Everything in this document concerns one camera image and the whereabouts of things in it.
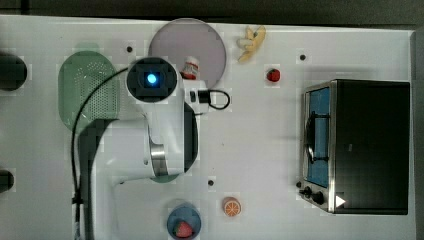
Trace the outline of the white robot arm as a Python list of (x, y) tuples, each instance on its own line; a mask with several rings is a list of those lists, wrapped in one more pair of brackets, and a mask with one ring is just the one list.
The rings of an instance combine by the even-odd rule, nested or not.
[(176, 68), (163, 58), (145, 57), (126, 73), (129, 100), (142, 115), (96, 119), (78, 135), (85, 240), (119, 240), (117, 185), (178, 176), (198, 153), (194, 110), (185, 102)]

